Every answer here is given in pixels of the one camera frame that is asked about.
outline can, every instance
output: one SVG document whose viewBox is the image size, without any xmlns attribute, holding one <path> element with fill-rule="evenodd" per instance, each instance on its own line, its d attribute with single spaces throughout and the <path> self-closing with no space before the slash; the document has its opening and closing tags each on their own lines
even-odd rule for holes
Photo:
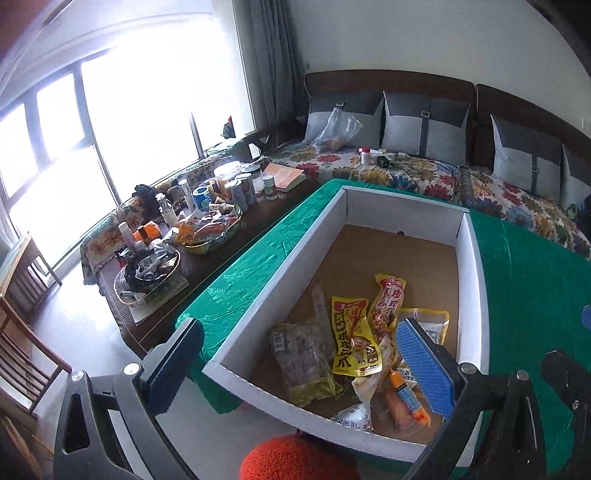
<svg viewBox="0 0 591 480">
<path fill-rule="evenodd" d="M 209 211 L 209 204 L 212 202 L 212 197 L 209 194 L 207 187 L 198 187 L 193 190 L 193 198 L 195 199 L 195 205 L 202 212 Z"/>
<path fill-rule="evenodd" d="M 252 175 L 249 173 L 241 173 L 236 176 L 237 180 L 242 180 L 242 193 L 246 197 L 246 203 L 248 205 L 254 205 L 256 203 L 255 187 L 252 184 Z"/>
<path fill-rule="evenodd" d="M 224 185 L 226 195 L 230 203 L 237 203 L 243 212 L 248 210 L 246 197 L 242 192 L 242 180 L 232 180 Z"/>
</svg>

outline white bottle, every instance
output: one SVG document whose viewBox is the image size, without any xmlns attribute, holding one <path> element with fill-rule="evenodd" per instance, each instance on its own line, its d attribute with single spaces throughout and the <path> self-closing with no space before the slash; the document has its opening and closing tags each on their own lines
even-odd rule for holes
<svg viewBox="0 0 591 480">
<path fill-rule="evenodd" d="M 371 153 L 367 147 L 361 149 L 361 164 L 371 165 Z"/>
<path fill-rule="evenodd" d="M 123 237 L 123 242 L 127 245 L 132 251 L 135 252 L 135 238 L 134 234 L 127 225 L 127 222 L 121 222 L 119 224 L 119 231 L 121 232 L 121 236 Z"/>
</svg>

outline metal screw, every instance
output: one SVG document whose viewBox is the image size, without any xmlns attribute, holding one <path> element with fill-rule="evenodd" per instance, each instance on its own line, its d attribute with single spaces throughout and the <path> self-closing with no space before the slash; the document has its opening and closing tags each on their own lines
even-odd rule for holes
<svg viewBox="0 0 591 480">
<path fill-rule="evenodd" d="M 78 380 L 84 378 L 84 372 L 82 370 L 77 370 L 71 374 L 70 378 L 73 382 L 78 382 Z"/>
<path fill-rule="evenodd" d="M 139 372 L 139 365 L 136 363 L 127 364 L 123 369 L 125 375 L 135 375 L 137 372 Z"/>
<path fill-rule="evenodd" d="M 476 367 L 468 362 L 461 364 L 460 368 L 466 375 L 474 375 L 477 372 Z"/>
<path fill-rule="evenodd" d="M 523 382 L 527 382 L 530 379 L 530 375 L 525 370 L 518 370 L 517 378 Z"/>
</svg>

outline chair backrest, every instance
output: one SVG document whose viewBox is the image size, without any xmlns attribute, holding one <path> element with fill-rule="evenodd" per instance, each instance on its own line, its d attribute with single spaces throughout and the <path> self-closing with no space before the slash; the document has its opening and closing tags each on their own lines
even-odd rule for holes
<svg viewBox="0 0 591 480">
<path fill-rule="evenodd" d="M 0 385 L 16 402 L 32 412 L 60 372 L 72 372 L 70 365 L 49 350 L 15 310 L 0 298 L 7 318 L 0 326 Z M 55 365 L 45 372 L 31 361 L 29 348 L 37 348 Z"/>
</svg>

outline book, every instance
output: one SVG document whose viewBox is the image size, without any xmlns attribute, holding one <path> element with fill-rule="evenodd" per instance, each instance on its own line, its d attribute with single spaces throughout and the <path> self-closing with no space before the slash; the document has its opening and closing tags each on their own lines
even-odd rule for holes
<svg viewBox="0 0 591 480">
<path fill-rule="evenodd" d="M 277 163 L 269 163 L 265 169 L 265 173 L 275 177 L 275 187 L 280 192 L 289 192 L 306 179 L 302 170 L 284 167 Z"/>
</svg>

